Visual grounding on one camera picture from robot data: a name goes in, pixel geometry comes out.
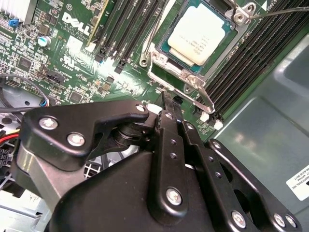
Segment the white connector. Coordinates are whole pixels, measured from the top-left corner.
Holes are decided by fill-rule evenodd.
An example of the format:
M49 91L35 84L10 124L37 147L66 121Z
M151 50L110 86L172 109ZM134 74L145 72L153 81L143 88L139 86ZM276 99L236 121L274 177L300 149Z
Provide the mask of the white connector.
M216 120L216 123L213 126L217 131L221 130L223 127L223 123L220 120Z
M205 111L203 111L200 120L202 122L207 122L209 120L209 114L207 114Z

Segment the capacitor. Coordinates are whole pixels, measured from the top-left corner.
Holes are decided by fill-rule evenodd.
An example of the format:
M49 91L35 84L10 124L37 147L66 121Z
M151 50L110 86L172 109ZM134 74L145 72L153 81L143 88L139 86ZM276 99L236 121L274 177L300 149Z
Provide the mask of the capacitor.
M38 45L41 47L47 47L52 43L52 40L49 36L38 37Z

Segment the green circuit board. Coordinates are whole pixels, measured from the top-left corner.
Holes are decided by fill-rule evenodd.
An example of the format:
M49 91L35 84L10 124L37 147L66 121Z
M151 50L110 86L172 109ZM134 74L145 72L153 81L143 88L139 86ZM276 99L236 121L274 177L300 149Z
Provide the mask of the green circuit board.
M185 0L175 1L156 34L153 40L154 43L162 40L184 2ZM265 7L262 7L265 0L238 0L237 2L239 5L254 2L257 6L256 12L265 12ZM100 14L102 14L98 25L103 27L111 14L114 4L115 1L113 0L39 0L32 23L17 28L8 26L9 17L1 13L1 71L24 75L33 80L57 105L122 99L137 99L143 103L154 102L160 92L166 89L147 76L147 68L141 67L139 61L142 45L153 27L157 17L156 14L153 15L151 23L144 33L140 35L130 62L120 75L112 77L112 81L110 73L114 70L118 61L96 62L95 54L98 47L87 46L91 41L89 37L91 37L92 30L94 30L92 20L97 14L95 11L99 10ZM257 21L253 21L250 24L239 43L245 40L256 23ZM42 25L47 26L47 30L49 30L51 44L48 47L40 47L37 42L38 35L42 30L46 30L46 28L42 28ZM229 38L217 48L204 67L204 73L226 49L228 42L235 35L235 31L229 33ZM23 58L31 61L31 65L23 64L21 57L22 61L24 61ZM43 78L39 75L42 64L50 70L62 74L65 81L61 84L55 84ZM154 67L154 72L175 87L183 88L183 83L180 80L159 67ZM21 87L35 93L30 86L21 84ZM198 95L193 92L191 97L197 98ZM193 105L184 102L182 106L184 118L193 123L198 128L202 139L206 140L213 133L214 128L194 116L194 109Z

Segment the silver screw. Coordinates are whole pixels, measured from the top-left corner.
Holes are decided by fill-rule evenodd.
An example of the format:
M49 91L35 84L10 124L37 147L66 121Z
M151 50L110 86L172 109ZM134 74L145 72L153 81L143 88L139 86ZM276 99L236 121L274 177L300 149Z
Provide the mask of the silver screw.
M169 188L166 191L166 197L168 198L168 201L173 205L180 205L183 201L180 193L172 188Z
M145 111L146 111L143 105L136 105L136 108L137 108L139 111L141 111L141 112L145 112Z
M218 144L218 142L214 141L213 145L217 148L217 149L221 149L220 144Z
M77 133L69 134L67 140L72 146L82 146L85 144L85 138Z
M285 227L285 223L280 215L274 214L274 218L281 227Z
M233 211L232 218L234 222L236 223L236 225L238 225L240 228L243 228L243 229L246 228L245 218L240 214L240 212Z
M297 227L297 225L296 225L295 221L293 220L293 218L291 218L289 215L285 215L285 218L287 219L287 221L288 221L294 228Z
M165 113L165 116L171 120L174 118L173 115L170 113Z
M56 120L50 117L44 117L39 121L40 127L46 130L54 130L58 127L58 123Z
M241 13L238 13L234 16L234 20L236 23L243 23L243 21L245 20L245 16Z
M194 130L194 127L190 123L187 123L187 127L191 130Z

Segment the dimm slot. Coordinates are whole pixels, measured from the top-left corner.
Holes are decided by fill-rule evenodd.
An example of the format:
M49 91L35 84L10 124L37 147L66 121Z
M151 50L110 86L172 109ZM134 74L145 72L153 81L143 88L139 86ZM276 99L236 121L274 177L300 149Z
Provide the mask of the dimm slot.
M230 72L227 76L230 76L228 82L225 82L223 85L219 86L217 88L216 92L212 94L212 100L214 103L217 103L218 99L230 88L233 86L238 86L238 81L240 81L241 78L239 76L243 73L243 69L245 69L248 65L252 65L255 63L257 60L260 59L261 55L260 51L264 48L263 51L267 51L273 46L273 42L269 42L270 40L273 40L276 38L278 35L278 30L280 32L283 30L283 25L285 21L288 19L288 17L291 16L288 14L280 15L279 17L276 18L276 23L271 25L270 27L267 27L266 33L263 33L264 36L260 39L258 39L257 42L255 42L255 46L252 49L247 49L248 53L246 54L246 58L242 60L242 62L237 64L237 69L234 69L232 72Z
M275 11L284 9L287 2L290 2L290 1L288 0L288 1L277 2L272 7L270 12L275 12ZM245 47L238 49L235 55L232 57L232 59L219 71L218 74L215 75L212 81L208 83L206 90L210 96L214 93L217 87L220 86L223 83L223 81L225 81L225 79L227 78L227 74L232 69L235 68L236 66L235 61L238 62L239 60L241 60L241 58L246 55L248 51L247 48L253 46L254 43L256 42L256 38L259 37L260 34L263 35L264 30L274 22L275 22L275 17L265 18L255 27L255 29L253 30L253 32L251 32L249 38L245 42L247 45Z
M283 40L277 42L277 49L272 50L270 53L267 53L264 58L259 61L259 64L256 67L253 67L253 71L249 73L248 80L243 82L238 89L233 89L234 92L228 98L221 99L218 103L219 110L223 114L232 106L233 103L245 92L245 90L253 84L253 82L265 71L267 66L273 62L276 58L276 55L284 49L285 46L297 35L297 32L300 31L309 20L309 16L304 13L300 16L301 13L297 14L297 22L293 25L293 30L289 31L288 34L283 35L285 37Z
M132 20L129 23L129 27L127 27L126 30L125 30L124 37L121 38L121 40L119 41L118 45L114 49L114 51L117 52L117 55L120 55L122 53L122 51L123 51L123 49L124 49L124 47L125 47L125 45L127 43L127 40L130 37L130 32L136 26L140 15L144 11L144 9L147 7L149 2L148 1L144 1L144 0L140 0L138 4L139 5L138 5L138 7L137 7L133 17L132 17Z
M298 4L292 4L290 7L295 7ZM243 57L238 60L237 66L234 67L243 67L244 65L248 64L248 62L251 62L254 57L259 57L259 50L262 49L262 46L267 44L267 41L269 41L273 35L276 33L277 29L280 28L280 26L285 22L287 19L287 15L278 15L273 21L275 22L273 24L270 24L266 30L264 30L263 36L254 42L254 48L246 49L245 51L245 59ZM227 85L227 82L224 82L222 85L219 85L215 91L211 93L211 99L216 103L220 96L222 96L229 87L233 84L233 82L238 78L238 76L241 74L241 70L239 68L233 69L226 75L226 77L234 77L233 81L229 81L229 85Z
M102 43L102 39L104 39L104 37L107 37L107 35L106 35L107 30L111 26L114 27L114 25L118 22L118 20L119 20L119 12L118 11L123 10L122 6L125 4L125 1L126 0L116 0L116 3L113 7L111 15L108 17L106 24L104 25L102 30L99 32L99 35L95 39L95 41L99 41L99 44Z
M101 50L101 54L104 58L109 56L109 53L111 52L110 50L112 49L116 37L122 28L125 20L127 20L128 16L130 15L132 9L134 9L133 5L137 0L128 0L124 6L124 10L121 12L118 22L115 25L115 28L112 30L112 33L110 34L108 40L105 40L106 42L104 43L104 47Z
M127 48L125 49L124 55L122 56L121 60L119 61L115 72L117 73L121 73L123 68L125 67L128 59L130 58L137 41L140 39L140 35L142 35L142 33L146 30L146 28L148 27L148 25L150 24L152 17L154 16L154 14L156 13L159 4L160 4L160 0L154 0L152 2L152 5L150 6L150 10L148 10L148 14L147 16L142 20L142 22L140 23L140 28L139 30L135 33L135 36L132 38L132 40L130 41L130 43L128 44Z

